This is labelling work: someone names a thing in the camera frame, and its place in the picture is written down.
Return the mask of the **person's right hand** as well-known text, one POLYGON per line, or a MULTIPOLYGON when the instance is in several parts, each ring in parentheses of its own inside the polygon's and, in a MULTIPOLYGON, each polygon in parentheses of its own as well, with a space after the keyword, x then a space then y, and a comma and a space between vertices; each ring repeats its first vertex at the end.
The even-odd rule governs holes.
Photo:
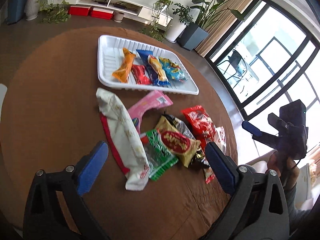
POLYGON ((281 159, 280 154, 275 151, 271 154, 268 162, 267 162, 267 169, 268 170, 275 170, 279 177, 282 176, 282 173, 288 170, 287 181, 283 189, 290 190, 292 189, 297 182, 299 177, 299 168, 297 167, 294 160, 290 157, 287 157, 286 164, 281 159))

